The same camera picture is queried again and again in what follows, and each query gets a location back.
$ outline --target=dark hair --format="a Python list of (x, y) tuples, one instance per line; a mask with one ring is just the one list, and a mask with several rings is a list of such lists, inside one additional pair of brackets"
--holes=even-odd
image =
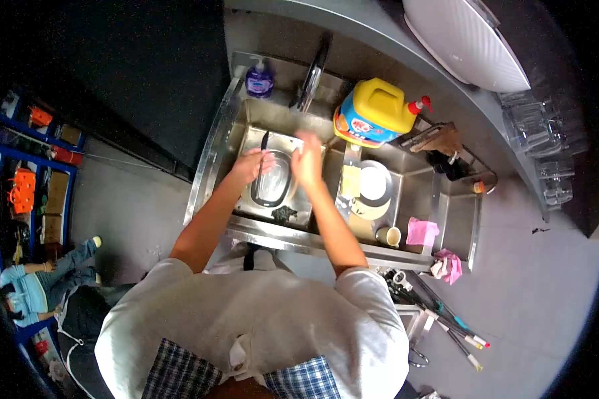
[(18, 313), (13, 313), (11, 311), (11, 308), (9, 307), (8, 294), (10, 294), (11, 292), (16, 292), (16, 289), (13, 288), (12, 283), (8, 283), (4, 287), (0, 288), (0, 297), (2, 298), (2, 305), (4, 306), (4, 309), (7, 311), (7, 317), (9, 317), (9, 319), (11, 319), (11, 320), (24, 320), (22, 311), (20, 311)]

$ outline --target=hand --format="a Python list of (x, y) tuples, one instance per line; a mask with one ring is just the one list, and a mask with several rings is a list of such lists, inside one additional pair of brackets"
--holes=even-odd
[(275, 157), (269, 150), (261, 150), (260, 148), (253, 148), (247, 151), (244, 155), (240, 156), (238, 160), (233, 164), (231, 174), (237, 176), (242, 183), (247, 185), (253, 180), (257, 179), (259, 173), (260, 161), (264, 159), (262, 164), (262, 174), (267, 174), (275, 166)]
[(295, 179), (305, 190), (317, 186), (322, 181), (322, 142), (314, 132), (299, 131), (295, 133), (304, 141), (304, 147), (293, 151), (291, 169)]
[(51, 262), (50, 260), (43, 263), (43, 265), (45, 267), (45, 271), (48, 273), (53, 273), (54, 271), (56, 271), (56, 264)]

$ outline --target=knife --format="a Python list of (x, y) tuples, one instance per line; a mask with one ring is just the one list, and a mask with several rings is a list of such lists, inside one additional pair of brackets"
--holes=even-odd
[[(260, 149), (263, 151), (266, 149), (266, 147), (268, 146), (268, 136), (269, 136), (270, 131), (266, 131), (266, 133), (264, 133), (264, 137), (262, 137), (262, 146), (260, 147)], [(260, 179), (262, 178), (262, 167), (264, 166), (264, 157), (262, 157), (262, 159), (260, 160), (260, 169), (259, 172), (257, 172), (257, 180), (256, 180), (256, 196), (257, 198), (259, 198), (259, 188), (260, 188)]]

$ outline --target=tile floor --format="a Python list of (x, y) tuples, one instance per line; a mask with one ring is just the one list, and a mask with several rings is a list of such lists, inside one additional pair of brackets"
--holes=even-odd
[[(89, 140), (76, 183), (71, 238), (96, 234), (105, 280), (134, 282), (168, 256), (181, 229), (190, 185)], [(550, 228), (532, 234), (534, 228)], [(223, 240), (216, 256), (230, 247)], [(279, 251), (295, 273), (333, 285), (326, 259)], [(475, 270), (453, 286), (431, 286), (491, 343), (474, 350), (477, 373), (437, 326), (418, 344), (430, 366), (411, 368), (416, 387), (453, 399), (538, 398), (557, 376), (586, 321), (599, 281), (599, 239), (587, 239), (562, 215), (546, 225), (519, 180), (502, 181), (484, 201)]]

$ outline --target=sink basin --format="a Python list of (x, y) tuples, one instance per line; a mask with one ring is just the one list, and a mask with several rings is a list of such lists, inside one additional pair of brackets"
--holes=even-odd
[[(264, 133), (270, 132), (269, 148), (290, 155), (301, 146), (295, 132), (302, 129), (314, 131), (324, 143), (322, 178), (338, 210), (348, 216), (351, 204), (342, 206), (338, 188), (345, 155), (348, 162), (350, 151), (346, 151), (344, 141), (335, 137), (331, 117), (352, 85), (324, 73), (308, 111), (292, 111), (288, 106), (298, 82), (306, 75), (306, 67), (268, 58), (277, 73), (276, 86), (269, 98), (256, 99), (249, 97), (244, 87), (243, 73), (252, 62), (250, 56), (240, 52), (233, 54), (234, 77), (205, 143), (184, 223), (188, 223), (208, 200), (229, 173), (238, 155), (261, 145)], [(361, 154), (361, 160), (383, 164), (392, 183), (390, 204), (383, 216), (366, 220), (350, 214), (349, 226), (357, 236), (369, 265), (427, 271), (434, 261), (432, 254), (447, 248), (471, 266), (481, 210), (481, 195), (471, 192), (472, 181), (451, 182), (445, 175), (434, 172), (422, 155), (389, 144), (355, 151)], [(273, 212), (285, 206), (297, 214), (287, 221), (275, 220)], [(326, 257), (322, 237), (311, 213), (311, 204), (295, 181), (290, 182), (288, 194), (276, 207), (264, 207), (253, 202), (251, 189), (247, 187), (235, 206), (225, 234), (269, 248)], [(440, 235), (433, 246), (405, 244), (411, 217), (438, 224)], [(397, 248), (383, 247), (375, 240), (375, 231), (386, 226), (397, 227), (402, 232)]]
[[(288, 157), (297, 148), (303, 145), (302, 140), (295, 137), (297, 130), (312, 130), (323, 141), (328, 142), (335, 133), (333, 132), (333, 122), (330, 119), (332, 107), (317, 102), (311, 105), (310, 113), (293, 112), (289, 110), (288, 104), (291, 100), (291, 93), (285, 91), (274, 91), (272, 96), (267, 99), (250, 98), (246, 94), (244, 87), (240, 91), (241, 106), (238, 111), (231, 132), (226, 143), (226, 152), (218, 165), (218, 175), (215, 180), (215, 187), (224, 179), (239, 154), (246, 153), (251, 148), (258, 148), (264, 134), (269, 132), (267, 148), (272, 151), (279, 151)], [(333, 156), (322, 145), (322, 160), (325, 165), (333, 165)], [(325, 167), (325, 171), (331, 171), (331, 167)], [(339, 181), (334, 178), (329, 179), (331, 184), (329, 191), (333, 195), (337, 190)], [(247, 186), (235, 206), (235, 214), (247, 218), (255, 218), (270, 223), (286, 225), (289, 227), (300, 228), (302, 230), (317, 232), (315, 223), (311, 220), (312, 205), (304, 190), (299, 187), (294, 178), (288, 188), (285, 199), (276, 206), (264, 207), (256, 203), (253, 199), (255, 182)], [(275, 211), (281, 207), (288, 207), (294, 213), (285, 221), (275, 219)]]
[[(361, 159), (382, 163), (393, 179), (391, 206), (382, 218), (372, 222), (373, 231), (386, 226), (399, 228), (399, 249), (403, 251), (431, 255), (446, 248), (464, 262), (472, 259), (482, 204), (482, 195), (472, 192), (473, 180), (450, 181), (446, 175), (435, 172), (423, 155), (393, 146), (363, 149)], [(437, 223), (439, 235), (432, 246), (406, 244), (411, 217)], [(363, 239), (377, 244), (374, 236)]]

